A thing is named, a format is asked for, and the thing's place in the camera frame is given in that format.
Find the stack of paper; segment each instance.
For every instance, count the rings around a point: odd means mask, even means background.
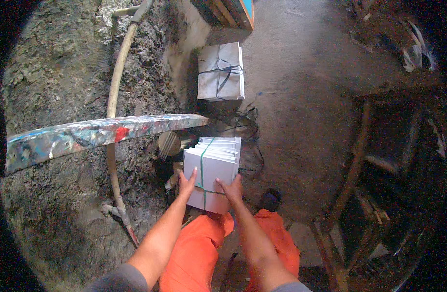
[[[215,179],[220,178],[226,184],[232,183],[238,174],[240,148],[241,138],[203,137],[194,148],[185,149],[183,167],[185,177],[191,177],[194,167],[197,167],[196,187],[189,198],[188,205],[220,214],[225,214],[229,210],[229,202]],[[204,189],[206,190],[205,208]]]
[[[244,99],[243,56],[239,43],[202,49],[199,54],[197,99]]]

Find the orange trousers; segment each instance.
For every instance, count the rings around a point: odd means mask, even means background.
[[[274,244],[285,268],[298,277],[300,251],[285,230],[277,212],[261,209],[254,218]],[[230,213],[222,216],[200,215],[180,232],[159,285],[162,292],[210,292],[212,274],[219,248],[234,227]],[[251,275],[247,292],[257,291]]]

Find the concrete floor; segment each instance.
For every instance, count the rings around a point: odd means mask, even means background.
[[[352,95],[428,77],[406,73],[385,50],[371,54],[352,43],[348,32],[354,22],[341,1],[256,0],[254,11],[251,34],[215,28],[208,39],[208,44],[241,43],[245,100],[240,109],[253,102],[259,110],[259,145],[266,165],[261,176],[244,178],[245,195],[256,205],[265,188],[282,190],[279,213],[287,224],[293,222],[290,232],[301,250],[301,266],[321,265],[307,223],[326,211],[341,182]],[[230,236],[219,252],[213,286],[220,286],[234,251],[238,239]],[[244,262],[240,256],[237,266]]]

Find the hose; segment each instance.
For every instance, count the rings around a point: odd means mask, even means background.
[[[107,118],[114,118],[116,115],[116,102],[118,100],[118,90],[120,88],[121,75],[123,73],[123,68],[125,67],[126,57],[133,42],[134,35],[138,29],[139,22],[142,16],[148,11],[154,0],[144,0],[141,5],[139,5],[138,10],[131,19],[131,24],[128,27],[128,31],[123,39],[120,47],[120,53],[116,59],[115,69],[113,70],[113,76],[110,84],[110,93],[108,97],[107,106]],[[121,220],[125,225],[131,239],[133,240],[136,247],[139,247],[139,241],[134,234],[133,228],[131,226],[130,218],[126,212],[125,204],[120,193],[120,186],[118,183],[118,174],[116,172],[116,159],[115,159],[115,144],[108,144],[107,146],[107,165],[110,174],[111,186],[113,189],[113,195],[115,197],[115,205],[120,214]]]

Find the finger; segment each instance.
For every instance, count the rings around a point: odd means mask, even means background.
[[[197,177],[197,166],[193,169],[193,173],[191,174],[191,178],[189,179],[189,182],[194,184],[196,182]]]
[[[232,181],[232,184],[241,184],[241,175],[237,174],[235,179]]]
[[[187,181],[183,171],[180,171],[180,175],[179,176],[180,176],[180,183],[183,183],[183,182]]]
[[[215,181],[222,187],[223,192],[227,193],[228,185],[224,181],[220,180],[220,178],[216,178]]]

